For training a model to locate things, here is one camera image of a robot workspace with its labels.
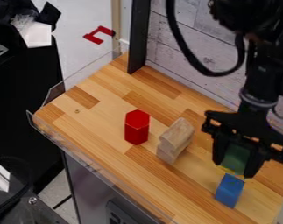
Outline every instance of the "blue block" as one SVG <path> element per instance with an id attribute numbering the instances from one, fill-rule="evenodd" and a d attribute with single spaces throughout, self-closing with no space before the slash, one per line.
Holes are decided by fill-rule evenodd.
<path id="1" fill-rule="evenodd" d="M 244 188 L 244 181 L 225 174 L 216 191 L 216 199 L 227 207 L 234 208 Z"/>

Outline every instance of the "wood grain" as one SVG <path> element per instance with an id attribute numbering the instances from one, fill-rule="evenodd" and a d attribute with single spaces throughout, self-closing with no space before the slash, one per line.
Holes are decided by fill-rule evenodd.
<path id="1" fill-rule="evenodd" d="M 74 101 L 79 102 L 86 109 L 91 109 L 99 102 L 95 97 L 84 92 L 76 86 L 72 87 L 69 91 L 67 91 L 66 95 L 74 99 Z"/>
<path id="2" fill-rule="evenodd" d="M 283 164 L 265 163 L 246 180 L 235 209 L 222 205 L 214 194 L 225 172 L 213 163 L 212 139 L 201 126 L 207 109 L 228 109 L 150 67 L 128 75 L 126 63 L 126 55 L 113 61 L 39 110 L 33 121 L 166 223 L 271 223 L 282 202 Z M 139 146 L 124 141 L 125 114 L 134 109 L 151 115 L 149 141 Z M 179 117 L 192 123 L 195 135 L 169 165 L 156 150 L 159 136 Z"/>

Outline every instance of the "black cable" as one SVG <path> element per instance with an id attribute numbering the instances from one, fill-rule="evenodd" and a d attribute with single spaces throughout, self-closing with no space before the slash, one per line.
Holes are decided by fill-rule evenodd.
<path id="1" fill-rule="evenodd" d="M 32 170 L 24 160 L 17 157 L 0 157 L 0 162 L 2 161 L 12 161 L 13 163 L 16 162 L 17 164 L 25 167 L 25 169 L 27 170 L 27 183 L 19 192 L 14 194 L 11 198 L 0 205 L 0 216 L 10 208 L 14 207 L 32 187 Z"/>
<path id="2" fill-rule="evenodd" d="M 278 111 L 276 110 L 276 108 L 272 108 L 272 112 L 279 118 L 279 119 L 282 119 L 283 120 L 283 115 L 280 115 L 278 113 Z"/>
<path id="3" fill-rule="evenodd" d="M 68 200 L 70 200 L 73 196 L 70 194 L 68 195 L 65 199 L 63 199 L 61 202 L 59 202 L 57 205 L 55 205 L 53 207 L 53 210 L 56 210 L 58 207 L 60 207 L 61 205 L 63 205 L 65 202 L 67 202 Z"/>
<path id="4" fill-rule="evenodd" d="M 231 68 L 229 71 L 225 72 L 212 72 L 208 68 L 206 68 L 197 58 L 196 56 L 191 52 L 189 47 L 187 46 L 187 43 L 182 36 L 180 32 L 180 28 L 178 26 L 178 22 L 176 20 L 175 16 L 175 0 L 166 0 L 166 14 L 168 23 L 170 26 L 171 31 L 173 32 L 173 35 L 187 58 L 188 62 L 201 74 L 208 76 L 208 77 L 222 77 L 225 75 L 229 75 L 234 73 L 236 70 L 238 70 L 244 63 L 245 60 L 245 44 L 243 35 L 238 34 L 235 38 L 235 45 L 237 48 L 237 63 L 236 65 Z"/>

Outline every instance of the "red block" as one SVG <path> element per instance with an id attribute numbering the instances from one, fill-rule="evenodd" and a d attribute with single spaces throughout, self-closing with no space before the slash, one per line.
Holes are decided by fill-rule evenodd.
<path id="1" fill-rule="evenodd" d="M 132 144 L 142 144 L 148 140 L 150 116 L 139 109 L 125 117 L 125 140 Z"/>

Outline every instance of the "green cube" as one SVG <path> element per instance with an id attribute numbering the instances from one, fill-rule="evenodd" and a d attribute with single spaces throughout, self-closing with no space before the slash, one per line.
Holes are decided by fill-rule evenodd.
<path id="1" fill-rule="evenodd" d="M 235 175 L 244 175 L 247 161 L 251 152 L 244 147 L 231 143 L 226 151 L 222 166 L 233 172 Z"/>

